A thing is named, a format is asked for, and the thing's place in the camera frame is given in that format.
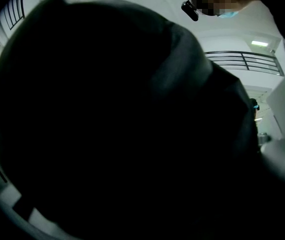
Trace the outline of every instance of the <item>ceiling light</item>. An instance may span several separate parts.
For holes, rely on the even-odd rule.
[[[268,46],[268,43],[266,43],[266,42],[258,42],[258,41],[252,41],[251,44],[252,45],[256,45],[256,46],[263,46],[263,47]]]

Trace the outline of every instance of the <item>fluorescent light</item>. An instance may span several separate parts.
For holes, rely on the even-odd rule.
[[[258,42],[258,41],[252,41],[251,44],[252,45],[256,45],[256,46],[264,46],[264,47],[268,46],[268,43],[266,43],[266,42]]]

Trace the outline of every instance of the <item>blue face mask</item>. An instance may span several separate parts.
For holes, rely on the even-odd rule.
[[[236,16],[237,14],[238,14],[238,11],[225,12],[225,13],[219,15],[218,17],[220,17],[220,18],[232,18],[232,17]]]

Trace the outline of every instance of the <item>face mask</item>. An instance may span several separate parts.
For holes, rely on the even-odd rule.
[[[220,18],[232,18],[232,17],[236,16],[237,14],[238,14],[238,11],[225,12],[225,13],[219,15],[218,17],[220,17]]]

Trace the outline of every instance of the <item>railing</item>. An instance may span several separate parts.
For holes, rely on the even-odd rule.
[[[13,29],[21,19],[25,18],[23,0],[9,0],[3,12],[9,29]]]
[[[210,51],[205,54],[226,70],[249,70],[284,76],[275,56],[246,51]]]

